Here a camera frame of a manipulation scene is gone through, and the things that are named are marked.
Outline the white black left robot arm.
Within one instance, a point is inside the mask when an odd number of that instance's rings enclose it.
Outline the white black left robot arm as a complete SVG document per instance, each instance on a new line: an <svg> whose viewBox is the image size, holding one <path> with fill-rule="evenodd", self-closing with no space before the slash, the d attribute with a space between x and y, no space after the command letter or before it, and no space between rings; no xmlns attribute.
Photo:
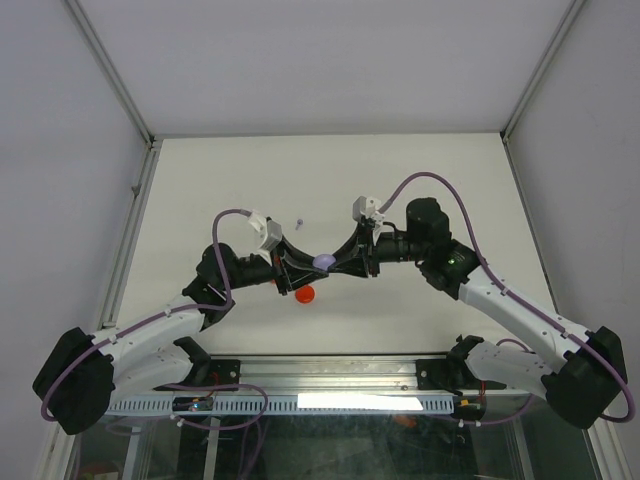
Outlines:
<svg viewBox="0 0 640 480"><path fill-rule="evenodd" d="M210 356L194 337L230 312L234 290L273 283L285 295L327 277L337 260L334 254L306 254L286 239L244 257L213 243L195 278L160 312L93 333L74 327L61 335L33 382L43 419L75 435L131 395L168 384L201 387Z"/></svg>

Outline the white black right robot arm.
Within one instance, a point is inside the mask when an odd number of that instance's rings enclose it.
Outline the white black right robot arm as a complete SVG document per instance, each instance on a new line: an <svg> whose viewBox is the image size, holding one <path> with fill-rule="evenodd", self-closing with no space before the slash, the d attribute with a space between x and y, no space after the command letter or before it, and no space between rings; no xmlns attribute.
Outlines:
<svg viewBox="0 0 640 480"><path fill-rule="evenodd" d="M524 390L583 430L603 418L627 383L617 334L607 327L590 330L509 288L474 250L452 237L449 218L435 199L411 201L403 231L383 231L381 208L372 197L355 200L356 230L329 272L349 261L366 276L377 275L383 263L414 263L434 289L482 312L531 349L513 351L472 335L459 338L447 355L452 383L469 387L484 380Z"/></svg>

